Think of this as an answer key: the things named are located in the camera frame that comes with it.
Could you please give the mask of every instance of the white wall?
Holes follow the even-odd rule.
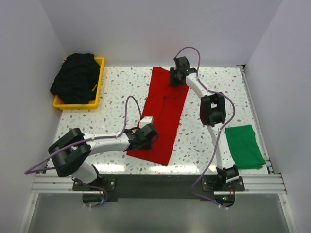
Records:
[[[267,149],[301,233],[311,229],[310,10],[310,0],[283,0],[246,65]]]
[[[40,0],[67,54],[107,65],[168,65],[184,46],[202,64],[246,64],[281,0]],[[187,53],[197,61],[194,52]]]
[[[46,156],[59,113],[50,85],[64,58],[38,0],[0,1],[0,226],[18,232],[33,181],[24,171]]]

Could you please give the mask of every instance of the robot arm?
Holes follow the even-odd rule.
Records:
[[[190,68],[186,57],[175,58],[174,60],[176,68],[170,69],[170,85],[186,84],[200,98],[200,119],[203,125],[207,126],[215,146],[219,130],[225,122],[225,99],[222,95],[215,93],[205,83],[198,80],[196,69]],[[232,159],[225,130],[220,134],[216,150],[216,160],[220,185],[239,178],[239,172]]]
[[[153,126],[152,117],[145,117],[139,124],[141,128],[124,130],[120,135],[111,134],[88,134],[82,133],[79,128],[71,129],[67,134],[61,137],[49,148],[49,154],[58,151],[71,143],[85,139],[92,139],[76,147],[59,152],[52,157],[57,175],[65,177],[72,175],[89,184],[99,178],[99,173],[95,166],[85,162],[85,159],[93,154],[107,151],[129,151],[129,150],[148,150],[151,149],[153,139],[158,136],[158,131]]]

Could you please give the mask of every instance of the black garment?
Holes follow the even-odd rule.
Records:
[[[88,103],[95,100],[99,72],[93,54],[74,53],[62,64],[50,91],[66,104]]]

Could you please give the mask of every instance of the yellow plastic bin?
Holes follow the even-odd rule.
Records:
[[[88,104],[62,104],[60,98],[55,96],[53,106],[55,108],[59,108],[61,110],[70,110],[70,109],[97,109],[99,102],[99,93],[101,91],[102,86],[102,77],[104,71],[104,62],[105,59],[103,57],[94,57],[94,60],[101,66],[101,70],[99,72],[99,78],[97,83],[97,92],[95,100],[88,102]]]

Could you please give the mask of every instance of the speckled table surface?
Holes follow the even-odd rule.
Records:
[[[121,130],[127,96],[135,96],[143,110],[148,95],[151,71],[151,67],[106,67],[98,109],[63,111],[56,139],[70,128],[80,128],[84,133],[115,133]],[[233,100],[236,106],[236,116],[229,127],[251,124],[260,148],[258,132],[240,69],[202,67],[200,78],[210,87],[226,93]],[[200,121],[199,106],[199,98],[189,89],[168,166],[137,159],[118,151],[92,155],[86,159],[86,162],[94,164],[100,173],[106,174],[200,174],[212,156],[213,145],[208,130]],[[228,101],[226,101],[226,112],[227,117],[232,114],[232,107]],[[138,119],[137,107],[133,101],[130,101],[127,128],[135,127]],[[268,174],[266,166],[262,169],[240,170],[239,172],[240,174]],[[206,174],[215,173],[216,159]]]

